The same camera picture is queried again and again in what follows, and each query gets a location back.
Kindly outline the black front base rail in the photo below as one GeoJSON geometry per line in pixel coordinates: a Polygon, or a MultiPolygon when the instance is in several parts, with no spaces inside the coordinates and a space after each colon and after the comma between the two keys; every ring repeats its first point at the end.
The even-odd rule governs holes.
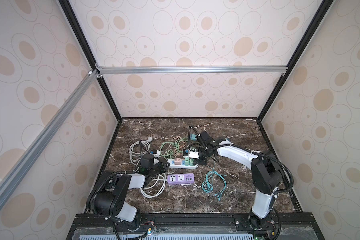
{"type": "Polygon", "coordinates": [[[136,224],[76,215],[68,240],[322,240],[312,213],[272,213],[260,230],[248,214],[141,214],[136,224]]]}

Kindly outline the white blue power strip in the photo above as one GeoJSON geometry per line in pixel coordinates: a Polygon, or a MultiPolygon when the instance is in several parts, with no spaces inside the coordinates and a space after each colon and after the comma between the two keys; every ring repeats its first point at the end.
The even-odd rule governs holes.
{"type": "Polygon", "coordinates": [[[170,168],[173,168],[173,169],[190,169],[190,170],[194,170],[196,168],[199,167],[199,165],[196,165],[196,166],[185,166],[184,165],[184,160],[182,159],[182,164],[180,166],[177,166],[174,164],[174,160],[175,159],[168,159],[167,162],[170,164],[170,168]]]}

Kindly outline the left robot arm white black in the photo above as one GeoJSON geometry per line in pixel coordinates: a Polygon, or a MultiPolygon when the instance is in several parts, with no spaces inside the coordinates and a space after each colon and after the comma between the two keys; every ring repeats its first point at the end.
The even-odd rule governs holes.
{"type": "Polygon", "coordinates": [[[164,176],[170,164],[160,150],[149,151],[141,141],[138,144],[141,152],[135,170],[105,171],[95,184],[86,202],[93,214],[133,224],[140,220],[140,210],[126,202],[128,190],[147,188],[154,178],[164,176]]]}

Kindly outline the silver aluminium rail left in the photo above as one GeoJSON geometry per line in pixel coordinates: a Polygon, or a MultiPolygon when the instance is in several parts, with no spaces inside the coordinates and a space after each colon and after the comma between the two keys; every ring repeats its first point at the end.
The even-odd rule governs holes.
{"type": "Polygon", "coordinates": [[[96,69],[93,69],[91,73],[87,74],[87,76],[78,85],[71,96],[65,101],[62,107],[58,109],[46,127],[40,132],[30,147],[20,157],[19,161],[1,181],[0,210],[3,208],[9,197],[13,194],[20,182],[24,179],[30,168],[34,165],[43,150],[46,148],[73,108],[79,102],[85,91],[98,75],[99,71],[96,69]]]}

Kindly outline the silver aluminium rail back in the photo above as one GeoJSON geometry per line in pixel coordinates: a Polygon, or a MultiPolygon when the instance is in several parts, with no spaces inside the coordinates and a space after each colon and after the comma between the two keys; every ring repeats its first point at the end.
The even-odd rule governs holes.
{"type": "Polygon", "coordinates": [[[285,73],[287,66],[100,67],[101,74],[285,73]]]}

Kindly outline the pink charger plug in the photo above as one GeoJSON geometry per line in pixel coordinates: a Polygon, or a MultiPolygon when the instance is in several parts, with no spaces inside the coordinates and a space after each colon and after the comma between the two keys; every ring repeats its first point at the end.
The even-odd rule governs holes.
{"type": "Polygon", "coordinates": [[[182,164],[182,159],[176,158],[176,159],[174,160],[174,164],[177,165],[177,166],[180,166],[180,165],[182,164]]]}

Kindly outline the purple power strip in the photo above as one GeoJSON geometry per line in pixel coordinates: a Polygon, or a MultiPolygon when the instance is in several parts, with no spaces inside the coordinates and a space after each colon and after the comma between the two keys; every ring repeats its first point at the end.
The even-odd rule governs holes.
{"type": "Polygon", "coordinates": [[[177,175],[168,175],[167,183],[168,185],[184,185],[184,184],[193,184],[195,182],[194,174],[177,174],[177,175]]]}

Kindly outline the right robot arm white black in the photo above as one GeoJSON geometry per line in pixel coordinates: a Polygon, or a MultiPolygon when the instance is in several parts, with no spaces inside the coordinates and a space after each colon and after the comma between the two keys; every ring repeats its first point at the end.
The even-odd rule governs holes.
{"type": "Polygon", "coordinates": [[[206,166],[209,158],[221,156],[251,170],[256,195],[246,228],[253,231],[266,225],[278,194],[290,191],[294,184],[291,171],[271,152],[249,150],[228,139],[213,139],[206,131],[198,133],[193,126],[189,126],[187,147],[183,153],[196,165],[206,166]]]}

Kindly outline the silver aluminium rail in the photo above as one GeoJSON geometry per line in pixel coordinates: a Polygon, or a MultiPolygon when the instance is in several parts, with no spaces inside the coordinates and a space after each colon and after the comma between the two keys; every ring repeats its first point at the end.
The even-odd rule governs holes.
{"type": "Polygon", "coordinates": [[[287,66],[100,67],[101,74],[285,73],[287,66]]]}
{"type": "Polygon", "coordinates": [[[78,85],[71,96],[65,101],[62,107],[58,109],[46,127],[40,132],[30,147],[20,157],[19,161],[1,181],[0,210],[3,208],[9,197],[13,194],[20,182],[24,179],[30,168],[34,165],[43,150],[46,148],[73,108],[79,102],[85,91],[98,75],[99,71],[96,69],[93,69],[91,73],[87,74],[87,76],[78,85]]]}

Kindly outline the teal charger plug far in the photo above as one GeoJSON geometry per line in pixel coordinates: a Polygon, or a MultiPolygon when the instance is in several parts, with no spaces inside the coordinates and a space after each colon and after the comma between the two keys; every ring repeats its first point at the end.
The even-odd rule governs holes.
{"type": "Polygon", "coordinates": [[[190,136],[190,140],[192,140],[192,141],[196,141],[196,140],[197,140],[197,139],[196,139],[196,135],[191,134],[191,136],[190,136]]]}

